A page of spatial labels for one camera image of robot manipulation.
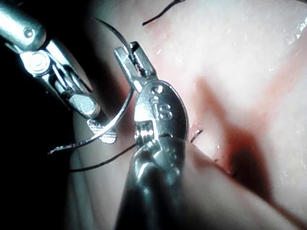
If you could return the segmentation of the right arm needle driver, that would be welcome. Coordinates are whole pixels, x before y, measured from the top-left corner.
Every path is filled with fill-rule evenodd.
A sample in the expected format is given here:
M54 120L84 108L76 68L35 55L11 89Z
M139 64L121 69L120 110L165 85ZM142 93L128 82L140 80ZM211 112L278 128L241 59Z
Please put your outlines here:
M91 94L93 88L85 71L60 41L53 39L36 51L13 47L25 69L68 109L86 119L99 115L101 108Z

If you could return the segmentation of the left arm needle driver jaw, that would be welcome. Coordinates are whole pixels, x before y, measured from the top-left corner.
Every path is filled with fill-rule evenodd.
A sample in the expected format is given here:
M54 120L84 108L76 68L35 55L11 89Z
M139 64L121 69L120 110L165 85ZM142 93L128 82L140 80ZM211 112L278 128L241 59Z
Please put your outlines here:
M129 81L136 80L141 77L142 81L155 81L158 79L156 70L145 51L137 41L129 43L130 54L129 59L132 62L132 70L130 70Z
M143 78L137 68L135 56L131 49L119 46L114 49L114 54L131 88L141 92L144 85Z

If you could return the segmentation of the left arm needle driver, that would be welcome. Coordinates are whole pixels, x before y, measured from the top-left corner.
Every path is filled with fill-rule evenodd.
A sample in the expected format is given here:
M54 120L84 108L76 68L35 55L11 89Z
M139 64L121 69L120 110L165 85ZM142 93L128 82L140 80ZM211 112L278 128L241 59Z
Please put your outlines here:
M137 93L134 111L138 146L161 137L187 139L189 120L178 92L168 82L154 80Z

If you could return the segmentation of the right arm needle driver jaw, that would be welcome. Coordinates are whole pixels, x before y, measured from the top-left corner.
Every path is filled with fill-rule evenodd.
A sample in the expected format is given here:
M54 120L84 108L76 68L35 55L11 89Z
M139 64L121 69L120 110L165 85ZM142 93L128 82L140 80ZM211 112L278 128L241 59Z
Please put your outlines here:
M94 124L94 119L88 119L87 125L94 134L99 133L104 128L104 126L96 126ZM110 129L99 139L106 144L114 144L117 141L117 133L114 129Z
M100 111L94 118L94 124L99 127L105 127L109 123L109 119L103 111Z

